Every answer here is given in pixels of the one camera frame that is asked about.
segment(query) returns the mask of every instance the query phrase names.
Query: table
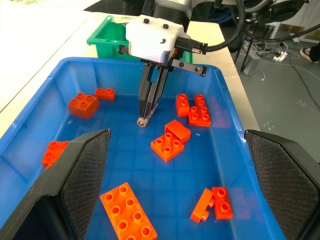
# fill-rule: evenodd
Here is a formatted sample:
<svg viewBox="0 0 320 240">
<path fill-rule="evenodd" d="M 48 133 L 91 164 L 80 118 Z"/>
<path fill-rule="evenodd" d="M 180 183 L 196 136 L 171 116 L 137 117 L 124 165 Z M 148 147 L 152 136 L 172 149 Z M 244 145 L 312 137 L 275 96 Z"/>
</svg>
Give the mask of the table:
<svg viewBox="0 0 320 240">
<path fill-rule="evenodd" d="M 97 57 L 96 47 L 87 45 L 86 40 L 107 15 L 106 13 L 81 11 L 81 17 L 78 20 L 79 27 L 76 31 L 69 32 L 68 39 L 61 46 L 56 47 L 56 52 L 46 62 L 43 62 L 45 64 L 39 67 L 36 74 L 28 79 L 25 85 L 21 86 L 21 89 L 12 99 L 8 100 L 3 109 L 0 108 L 0 137 L 61 59 L 67 57 Z M 187 33 L 192 39 L 209 45 L 216 45 L 224 41 L 220 27 L 216 23 L 190 22 Z M 222 71 L 243 128 L 259 130 L 255 115 L 228 49 L 224 48 L 206 55 L 194 54 L 193 62 L 195 64 L 213 65 Z"/>
</svg>

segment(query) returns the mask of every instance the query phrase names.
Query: floor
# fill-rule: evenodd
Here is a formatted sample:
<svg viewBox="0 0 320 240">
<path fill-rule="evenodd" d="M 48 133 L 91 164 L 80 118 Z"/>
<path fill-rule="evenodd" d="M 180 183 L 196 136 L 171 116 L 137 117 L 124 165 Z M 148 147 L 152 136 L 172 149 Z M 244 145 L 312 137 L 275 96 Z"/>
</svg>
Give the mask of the floor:
<svg viewBox="0 0 320 240">
<path fill-rule="evenodd" d="M 262 58 L 253 76 L 240 72 L 244 59 L 242 55 L 237 60 L 236 68 L 261 131 L 298 142 L 319 163 L 320 111 L 308 96 L 288 57 L 318 105 L 320 63 L 311 63 L 299 54 L 300 48 L 308 48 L 311 43 L 295 45 L 288 42 L 288 45 L 289 53 L 282 63 Z"/>
</svg>

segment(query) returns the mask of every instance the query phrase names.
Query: cable connector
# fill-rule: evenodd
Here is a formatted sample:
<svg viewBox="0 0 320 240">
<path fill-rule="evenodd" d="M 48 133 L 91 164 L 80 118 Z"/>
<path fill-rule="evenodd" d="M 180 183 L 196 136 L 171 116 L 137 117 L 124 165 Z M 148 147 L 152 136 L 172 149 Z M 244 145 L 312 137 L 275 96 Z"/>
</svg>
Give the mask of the cable connector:
<svg viewBox="0 0 320 240">
<path fill-rule="evenodd" d="M 205 55 L 207 53 L 208 44 L 184 37 L 178 37 L 174 47 L 190 53 Z"/>
</svg>

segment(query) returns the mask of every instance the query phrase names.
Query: white table surface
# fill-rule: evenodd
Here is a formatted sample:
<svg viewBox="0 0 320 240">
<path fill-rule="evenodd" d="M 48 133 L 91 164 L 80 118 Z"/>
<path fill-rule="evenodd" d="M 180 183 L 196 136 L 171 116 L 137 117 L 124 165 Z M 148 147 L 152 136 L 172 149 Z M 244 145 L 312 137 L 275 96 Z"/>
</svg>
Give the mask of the white table surface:
<svg viewBox="0 0 320 240">
<path fill-rule="evenodd" d="M 74 16 L 74 19 L 66 23 L 66 19 L 63 19 L 66 16 L 66 11 L 55 11 L 55 15 L 61 16 L 63 21 L 56 21 L 57 18 L 55 17 L 50 26 L 51 29 L 53 28 L 56 32 L 59 32 L 59 37 L 53 37 L 54 40 L 50 40 L 51 35 L 48 31 L 45 31 L 45 36 L 48 38 L 47 44 L 28 45 L 28 51 L 23 52 L 20 56 L 23 60 L 17 63 L 10 56 L 12 59 L 9 62 L 3 55 L 0 55 L 1 64 L 6 63 L 6 66 L 9 66 L 0 75 L 0 95 L 5 93 L 4 96 L 6 96 L 0 97 L 0 137 L 61 59 L 67 57 L 97 57 L 95 45 L 89 46 L 86 41 L 108 14 L 75 12 L 74 10 L 68 14 L 70 14 L 69 16 Z M 19 36 L 17 33 L 20 31 L 39 36 L 34 29 L 26 24 L 23 27 L 17 25 L 16 29 L 12 29 L 14 44 L 19 41 L 16 38 Z M 216 45 L 224 41 L 219 25 L 215 23 L 190 22 L 187 33 L 192 39 L 209 45 Z M 23 42 L 24 38 L 32 38 L 32 35 L 27 34 L 20 37 Z M 7 46 L 8 48 L 14 47 L 10 42 L 7 42 Z M 193 54 L 193 63 L 213 65 L 222 71 L 244 129 L 258 130 L 259 126 L 228 49 L 224 48 L 206 55 Z"/>
</svg>

